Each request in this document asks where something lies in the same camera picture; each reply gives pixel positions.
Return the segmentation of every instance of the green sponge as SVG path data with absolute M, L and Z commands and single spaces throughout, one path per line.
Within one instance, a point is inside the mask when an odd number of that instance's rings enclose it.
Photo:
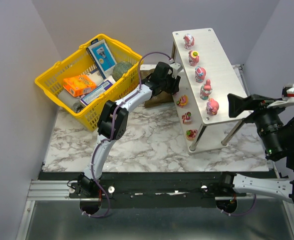
M 112 77 L 115 81 L 121 79 L 122 75 L 131 69 L 133 65 L 128 61 L 121 61 L 115 65 L 112 71 Z

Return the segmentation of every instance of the white wall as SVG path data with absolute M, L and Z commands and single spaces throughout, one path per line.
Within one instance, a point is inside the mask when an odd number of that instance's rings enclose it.
M 99 33 L 144 55 L 171 54 L 172 32 L 213 28 L 242 64 L 279 0 L 32 0 L 62 58 Z M 146 63 L 159 60 L 150 56 Z
M 281 0 L 254 46 L 244 68 L 250 92 L 280 98 L 282 87 L 294 83 L 294 1 Z M 286 124 L 294 116 L 294 106 L 281 115 Z M 283 175 L 294 178 L 285 159 L 276 163 Z
M 32 2 L 0 1 L 0 240 L 15 239 L 54 121 L 34 79 L 58 60 Z

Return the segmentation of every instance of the metal floor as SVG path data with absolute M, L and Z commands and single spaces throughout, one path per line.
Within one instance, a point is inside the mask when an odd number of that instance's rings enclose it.
M 250 208 L 239 199 L 236 212 Z M 36 201 L 28 240 L 294 240 L 282 201 L 260 198 L 246 216 L 215 208 L 112 209 L 103 219 L 82 216 L 77 201 Z

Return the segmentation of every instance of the shelf platform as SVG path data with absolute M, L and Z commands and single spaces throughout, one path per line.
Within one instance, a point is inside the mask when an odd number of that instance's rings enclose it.
M 197 66 L 203 67 L 207 74 L 203 83 L 195 81 L 196 66 L 189 65 L 189 51 L 184 48 L 184 35 L 191 34 L 195 39 L 195 44 L 191 50 L 199 53 L 200 61 Z M 225 138 L 223 124 L 229 122 L 238 122 L 246 118 L 250 113 L 244 111 L 238 117 L 229 117 L 229 102 L 227 95 L 229 93 L 240 97 L 247 97 L 243 85 L 239 81 L 235 70 L 229 62 L 215 32 L 212 28 L 174 31 L 172 33 L 174 45 L 172 53 L 178 52 L 182 61 L 184 72 L 181 72 L 180 91 L 174 96 L 175 102 L 182 96 L 187 95 L 189 103 L 180 108 L 176 106 L 177 114 L 184 134 L 187 130 L 198 130 L 198 135 L 193 141 L 186 137 L 186 143 L 189 154 L 206 152 L 209 150 L 221 149 L 227 145 L 222 145 L 221 141 Z M 207 100 L 200 98 L 200 88 L 207 79 L 211 80 L 213 92 L 210 98 L 219 103 L 218 114 L 211 116 L 206 112 Z M 182 115 L 191 112 L 192 123 L 183 124 Z

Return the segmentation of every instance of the metal rod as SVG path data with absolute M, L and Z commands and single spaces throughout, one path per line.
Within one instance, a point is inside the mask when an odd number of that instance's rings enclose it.
M 228 142 L 233 138 L 233 136 L 240 130 L 240 128 L 245 124 L 244 119 L 238 121 L 238 123 L 231 129 L 228 135 L 221 141 L 223 146 L 226 146 Z
M 177 55 L 177 48 L 175 43 L 173 42 L 172 45 L 172 52 L 171 52 L 171 58 L 175 61 L 176 60 L 176 55 Z
M 202 134 L 205 132 L 205 129 L 206 128 L 207 128 L 207 126 L 201 124 L 201 126 L 199 127 L 199 130 L 198 130 L 198 133 L 197 133 L 195 139 L 193 140 L 193 142 L 191 143 L 191 145 L 189 147 L 190 151 L 196 150 L 196 147 L 197 147 L 197 145 L 199 143 L 199 140 L 200 140 Z

